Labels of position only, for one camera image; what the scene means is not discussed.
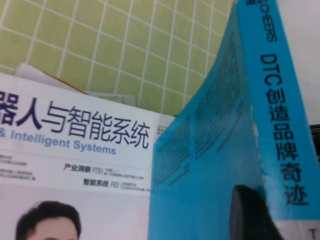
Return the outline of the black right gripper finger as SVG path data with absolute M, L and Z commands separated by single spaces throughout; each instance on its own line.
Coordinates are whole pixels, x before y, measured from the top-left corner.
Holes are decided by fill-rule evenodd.
M 257 191 L 245 185 L 236 185 L 232 190 L 229 236 L 231 240 L 283 239 L 264 200 Z

